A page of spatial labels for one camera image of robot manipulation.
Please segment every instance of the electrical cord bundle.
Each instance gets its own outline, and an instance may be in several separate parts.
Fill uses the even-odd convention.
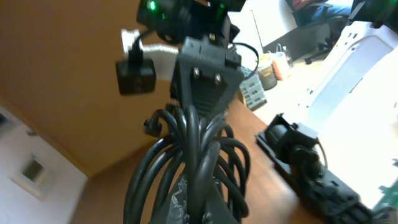
[[[248,216],[249,209],[244,196],[246,182],[250,172],[250,157],[247,148],[234,139],[233,130],[226,124],[223,114],[215,116],[210,122],[199,121],[194,106],[185,111],[179,107],[157,110],[145,122],[145,132],[159,137],[164,120],[170,134],[158,140],[147,152],[135,169],[124,202],[124,224],[138,224],[144,208],[148,191],[156,175],[170,160],[160,181],[152,210],[152,219],[165,205],[172,180],[181,163],[185,163],[183,176],[187,180],[187,206],[184,223],[202,223],[206,213],[206,201],[209,192],[218,181],[228,189],[228,202],[223,202],[230,215],[238,222]],[[244,166],[234,151],[238,148],[244,157]],[[228,162],[220,156],[220,150],[228,155]],[[234,176],[234,167],[239,174],[239,184]],[[222,189],[216,186],[222,197]]]

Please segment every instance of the wooden surface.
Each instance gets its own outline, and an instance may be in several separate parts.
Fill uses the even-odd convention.
[[[143,121],[169,101],[169,82],[121,97],[115,61],[139,0],[4,0],[0,3],[0,104],[88,177],[152,141]],[[159,43],[152,34],[144,43]]]
[[[234,129],[235,138],[248,147],[251,155],[252,167],[246,194],[250,214],[243,223],[322,223],[300,203],[274,170],[269,158],[257,146],[254,135],[265,129],[266,125],[238,100],[230,104],[227,121]],[[71,224],[122,223],[127,185],[144,153],[138,152],[89,180]],[[149,191],[141,223],[150,220],[163,171]]]

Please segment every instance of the office chair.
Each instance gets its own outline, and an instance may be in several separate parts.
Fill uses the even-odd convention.
[[[332,48],[333,48],[333,41],[337,40],[340,36],[339,33],[336,33],[333,30],[333,26],[335,25],[336,22],[344,22],[345,23],[345,18],[343,16],[335,16],[335,17],[331,17],[331,18],[327,18],[326,17],[326,12],[327,10],[332,7],[332,4],[328,4],[328,3],[312,3],[309,4],[307,6],[305,6],[304,8],[300,9],[300,10],[296,10],[296,8],[293,5],[293,0],[286,0],[287,4],[290,6],[290,8],[292,9],[292,14],[293,17],[296,21],[297,27],[298,28],[307,28],[307,27],[313,27],[313,26],[321,26],[324,25],[326,23],[329,24],[329,28],[330,28],[330,36],[325,38],[325,44],[324,43],[318,43],[318,49],[319,52],[305,58],[305,63],[307,65],[312,63],[312,60],[318,56],[324,55],[324,54],[328,54]],[[317,21],[313,21],[311,20],[311,14],[309,13],[309,11],[311,11],[312,7],[320,7],[320,6],[324,6],[323,12],[322,12],[322,16],[320,20]]]

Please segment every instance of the brown wall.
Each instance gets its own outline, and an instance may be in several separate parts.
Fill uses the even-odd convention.
[[[86,175],[153,141],[144,120],[169,100],[169,84],[121,97],[114,62],[138,0],[5,0],[1,7],[0,104]],[[152,35],[145,43],[159,42]]]

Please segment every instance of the black cable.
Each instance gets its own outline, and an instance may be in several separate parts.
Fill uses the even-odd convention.
[[[224,192],[223,192],[223,184],[221,183],[221,181],[216,180],[215,177],[213,178],[216,184],[216,187],[218,189],[218,192],[220,193],[221,197],[224,198]]]
[[[233,161],[233,164],[236,165],[236,168],[238,170],[238,174],[239,174],[239,190],[241,192],[241,194],[243,196],[245,196],[246,194],[246,174],[244,173],[245,170],[243,168],[242,162],[239,159],[239,156],[236,154],[236,152],[233,151],[233,149],[231,149],[228,146],[225,145],[221,145],[221,149],[227,153],[227,155],[229,156],[229,158],[231,158],[231,160]]]
[[[213,124],[225,120],[225,113],[219,113],[218,115],[216,115],[207,125],[206,130],[209,129]]]
[[[221,145],[233,146],[233,147],[237,147],[238,149],[241,150],[243,157],[244,157],[244,167],[245,167],[246,177],[249,177],[250,154],[249,154],[247,147],[240,141],[233,139],[233,138],[219,137],[217,140]]]
[[[256,67],[254,68],[254,70],[250,73],[250,75],[249,75],[248,77],[245,77],[245,78],[244,78],[245,80],[247,80],[247,79],[251,78],[251,77],[256,73],[257,69],[259,68],[259,61],[260,61],[259,52],[258,52],[254,47],[250,46],[249,44],[245,44],[245,43],[232,43],[232,44],[234,44],[234,45],[241,45],[241,46],[247,47],[248,49],[252,50],[252,51],[256,54],[256,57],[257,57],[257,65],[256,65]]]
[[[242,217],[247,217],[249,215],[249,207],[238,188],[219,169],[215,169],[215,177],[222,181],[228,190],[230,190],[233,200],[236,202],[235,204],[241,209]]]
[[[234,137],[234,133],[233,130],[231,128],[230,125],[228,125],[226,123],[226,121],[223,120],[224,116],[223,114],[219,114],[216,117],[214,117],[209,125],[206,128],[206,131],[203,133],[202,139],[201,139],[201,151],[203,151],[203,149],[205,148],[206,144],[211,141],[214,136],[222,129],[225,130],[227,136],[233,138]],[[231,158],[228,158],[228,163],[229,163],[229,168],[231,170],[234,170],[234,164],[233,164],[233,160]],[[229,193],[228,190],[228,208],[231,212],[234,211],[234,203],[232,200],[232,195]]]
[[[201,118],[199,121],[199,133],[200,137],[203,136],[203,133],[205,133],[207,128],[207,119],[206,118]]]
[[[238,206],[234,207],[233,215],[234,215],[236,221],[238,221],[238,223],[242,223],[242,212]]]
[[[317,143],[319,145],[319,148],[321,149],[323,160],[324,160],[324,163],[325,163],[325,167],[326,167],[326,169],[329,169],[328,159],[326,158],[325,150],[324,150],[324,148],[323,148],[323,146],[322,146],[322,144],[321,144],[321,142],[319,141],[318,138],[317,138]]]
[[[151,120],[151,122],[155,122],[156,124],[158,124],[159,118],[162,118],[168,124],[168,126],[171,128],[171,130],[169,130],[171,135],[173,135],[173,134],[176,135],[176,138],[178,139],[179,142],[184,142],[183,136],[178,131],[177,122],[170,112],[168,112],[167,110],[163,110],[163,109],[155,110],[155,112],[152,114],[150,120]]]
[[[134,203],[132,204],[133,206],[127,224],[140,223],[142,210],[144,209],[144,204],[150,186],[152,185],[156,175],[159,173],[161,168],[166,164],[169,159],[175,156],[179,150],[180,146],[173,146],[170,149],[164,151],[149,168],[146,175],[142,179],[141,184],[139,185],[137,194],[134,198]]]
[[[200,149],[199,118],[194,106],[191,105],[185,109],[185,118],[187,120],[187,155],[185,155],[185,163],[188,170],[189,186],[192,183],[192,178],[195,176]]]
[[[218,131],[224,129],[227,136],[231,136],[233,138],[233,130],[230,125],[228,125],[225,121],[218,121],[215,124],[212,124],[203,134],[201,138],[201,151],[207,147],[207,144],[217,135]]]
[[[132,199],[136,196],[138,187],[141,184],[141,180],[145,175],[147,168],[149,167],[150,163],[154,159],[154,157],[168,145],[172,144],[174,139],[171,136],[166,136],[159,141],[157,141],[145,154],[144,158],[142,158],[139,165],[136,167],[130,183],[129,187],[127,188],[126,198],[124,199],[124,209],[123,209],[123,223],[128,223],[129,218],[129,211],[132,204]]]
[[[181,145],[183,148],[187,148],[187,121],[185,119],[184,112],[181,108],[176,107],[173,110],[174,118],[177,122],[177,129],[182,137]]]
[[[132,43],[131,49],[129,50],[129,63],[136,63],[136,64],[142,64],[142,60],[144,58],[144,53],[142,49],[140,48],[139,41],[152,33],[153,30],[147,30],[140,34]]]
[[[187,211],[190,217],[189,223],[200,224],[205,208],[207,192],[213,183],[213,171],[220,154],[220,144],[212,141],[200,161],[193,179],[193,184],[188,189]]]
[[[178,168],[182,163],[182,151],[180,151],[168,164],[162,180],[160,181],[159,188],[156,192],[156,198],[154,207],[152,209],[152,218],[155,217],[156,213],[160,210],[163,203],[166,201],[167,195],[169,194],[170,186],[172,185],[173,178]]]
[[[238,187],[238,183],[234,176],[234,172],[229,168],[228,163],[220,155],[217,158],[217,164],[224,170],[226,176],[232,182],[232,184],[234,184],[236,187]]]

